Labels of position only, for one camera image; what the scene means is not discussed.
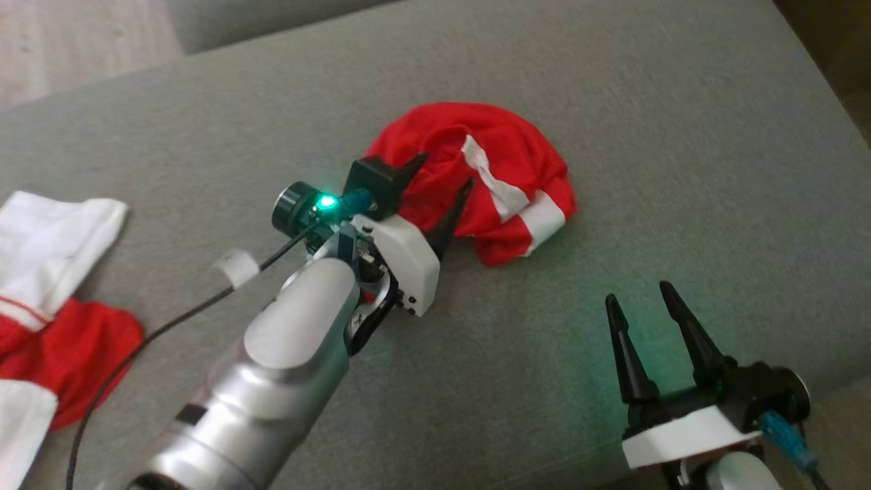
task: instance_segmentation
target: gray fabric surface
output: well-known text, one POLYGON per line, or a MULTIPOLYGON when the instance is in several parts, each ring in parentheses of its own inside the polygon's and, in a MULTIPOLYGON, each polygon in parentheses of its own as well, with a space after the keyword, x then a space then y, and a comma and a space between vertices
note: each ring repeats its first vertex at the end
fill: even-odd
POLYGON ((182 51, 193 54, 389 1, 169 0, 166 4, 182 51))
MULTIPOLYGON (((571 168, 583 213, 531 258, 451 249, 426 318, 388 319, 276 488, 590 487, 625 473, 604 297, 664 391, 691 382, 657 281, 723 351, 820 393, 868 371, 868 148, 767 2, 393 3, 0 118, 0 199, 111 196, 132 216, 80 295, 149 330, 265 256, 294 180, 338 189, 391 120, 504 106, 571 168)), ((79 483, 134 458, 300 253, 155 344, 98 411, 79 483)), ((59 485, 72 429, 27 488, 59 485)))

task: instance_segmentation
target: red garment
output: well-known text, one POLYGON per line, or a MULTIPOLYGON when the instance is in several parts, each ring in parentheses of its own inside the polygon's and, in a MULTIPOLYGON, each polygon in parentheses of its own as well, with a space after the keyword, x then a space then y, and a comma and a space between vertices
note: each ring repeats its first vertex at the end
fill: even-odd
POLYGON ((576 209, 557 150, 525 119, 494 105, 421 105, 387 126, 367 155, 401 166, 429 154, 402 197, 399 214, 432 228, 460 186, 476 179, 456 236, 473 236, 489 266, 529 255, 576 209))
POLYGON ((0 316, 0 378, 31 381, 53 391, 58 398, 54 431, 84 416, 111 371, 141 342, 137 319, 102 303, 69 299, 54 322, 37 332, 0 316))

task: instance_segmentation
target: green led light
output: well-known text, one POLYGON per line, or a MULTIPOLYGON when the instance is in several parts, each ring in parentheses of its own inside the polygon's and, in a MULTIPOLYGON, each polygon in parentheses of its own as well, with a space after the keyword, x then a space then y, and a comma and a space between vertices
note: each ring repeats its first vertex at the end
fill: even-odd
POLYGON ((322 195, 318 200, 318 209, 330 209, 338 204, 339 201, 331 195, 322 195))

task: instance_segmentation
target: white cloth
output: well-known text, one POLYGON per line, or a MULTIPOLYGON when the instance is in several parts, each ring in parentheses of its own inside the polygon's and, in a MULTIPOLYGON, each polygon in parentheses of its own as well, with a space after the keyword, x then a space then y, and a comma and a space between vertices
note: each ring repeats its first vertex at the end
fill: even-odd
POLYGON ((21 486, 56 409, 51 391, 29 381, 0 379, 0 490, 21 486))
POLYGON ((118 237, 127 205, 15 192, 0 208, 0 315, 41 330, 118 237))

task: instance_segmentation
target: black cable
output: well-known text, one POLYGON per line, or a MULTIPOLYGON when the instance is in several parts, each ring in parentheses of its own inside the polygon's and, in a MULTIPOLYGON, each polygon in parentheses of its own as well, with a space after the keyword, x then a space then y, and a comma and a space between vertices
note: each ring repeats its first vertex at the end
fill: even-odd
POLYGON ((816 467, 807 470, 807 476, 810 477, 817 490, 832 490, 828 483, 826 483, 826 480, 823 479, 820 470, 816 469, 816 467))
MULTIPOLYGON (((303 238, 305 238, 306 234, 311 231, 317 224, 317 221, 313 222, 311 225, 306 227, 302 232, 295 236, 290 242, 287 242, 284 246, 279 248, 277 252, 272 254, 268 259, 263 261, 260 264, 260 272, 268 269, 269 266, 278 261, 284 254, 287 253, 288 250, 294 247, 297 243, 300 242, 303 238)), ((70 450, 70 463, 66 468, 66 490, 72 490, 73 481, 76 478, 76 463, 78 462, 78 448, 82 445, 82 438, 84 437, 84 428, 88 425, 88 420, 91 419, 91 415, 94 413, 94 410, 97 408, 97 404, 100 399, 106 394, 109 390, 109 386, 115 381, 115 378, 118 377, 119 374, 127 367, 127 365, 133 362, 139 354, 145 350, 145 347, 151 342, 154 342, 158 337, 162 336, 173 327, 178 326, 181 323, 184 323, 187 320, 190 320, 194 316, 197 316, 199 313, 208 309, 210 306, 219 302, 220 300, 230 296, 235 289, 233 287, 229 287, 221 290, 218 294, 208 298, 203 303, 198 304, 197 306, 191 308, 190 310, 182 313, 181 315, 174 318, 172 321, 167 323, 166 325, 160 327, 159 329, 152 332, 148 337, 142 340, 142 344, 139 344, 136 349, 133 350, 127 357, 125 357, 119 364, 118 367, 115 368, 114 371, 111 372, 109 378, 106 379, 105 383, 100 386, 100 389, 97 391, 97 395, 94 396, 94 399, 88 404, 87 410, 84 411, 84 417, 82 417, 82 422, 78 425, 78 429, 76 430, 75 437, 72 438, 72 449, 70 450)))

